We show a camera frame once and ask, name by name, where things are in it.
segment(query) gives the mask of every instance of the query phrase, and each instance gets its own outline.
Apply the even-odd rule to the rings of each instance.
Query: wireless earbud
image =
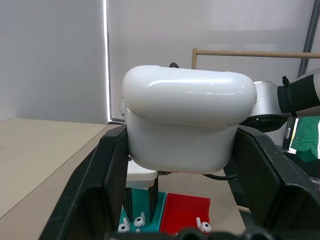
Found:
[[[196,220],[196,225],[201,232],[205,234],[211,232],[211,226],[209,223],[207,223],[206,221],[203,221],[201,223],[200,217],[197,217],[195,220]]]
[[[136,228],[142,228],[144,225],[146,225],[146,215],[144,212],[141,213],[141,216],[138,216],[135,220],[133,225]]]
[[[130,232],[130,224],[127,218],[123,218],[123,223],[121,223],[118,227],[118,233],[128,233]]]

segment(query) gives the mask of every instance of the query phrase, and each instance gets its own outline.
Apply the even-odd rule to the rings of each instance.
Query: wooden bar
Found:
[[[241,57],[263,57],[263,58],[297,58],[297,59],[320,59],[320,53],[313,52],[281,52],[281,51],[220,51],[220,50],[197,50],[192,51],[192,65],[194,63],[194,52],[196,55],[207,56],[241,56]]]
[[[192,50],[192,62],[191,62],[191,69],[196,69],[197,68],[197,48],[194,48]]]
[[[247,208],[247,207],[239,206],[239,205],[238,205],[238,209],[239,209],[239,211],[242,211],[242,212],[246,212],[246,213],[248,213],[248,214],[251,214],[250,209]]]

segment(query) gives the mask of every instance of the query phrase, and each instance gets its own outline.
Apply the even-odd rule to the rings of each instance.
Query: black cable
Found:
[[[172,63],[169,65],[169,68],[179,69],[180,67],[179,67],[178,64],[176,64],[175,62],[172,62]]]
[[[214,179],[214,180],[220,180],[220,181],[231,180],[231,179],[237,178],[237,174],[233,174],[233,175],[229,175],[229,176],[217,176],[217,175],[213,175],[213,174],[203,174],[203,176],[210,178],[210,179]]]

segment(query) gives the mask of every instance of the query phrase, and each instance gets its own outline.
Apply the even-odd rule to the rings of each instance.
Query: white wall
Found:
[[[302,52],[314,0],[109,0],[111,116],[125,73],[139,65],[191,67],[192,49]],[[282,84],[300,59],[199,56],[197,68]],[[285,126],[271,133],[282,145]]]
[[[0,121],[106,123],[103,0],[0,0]]]

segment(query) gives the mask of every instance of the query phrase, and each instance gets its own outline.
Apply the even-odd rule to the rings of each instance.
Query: table surface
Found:
[[[73,171],[116,127],[24,118],[0,122],[0,182],[9,186],[0,188],[0,239],[38,239]],[[159,177],[159,190],[211,198],[213,230],[245,229],[227,181],[173,173]]]

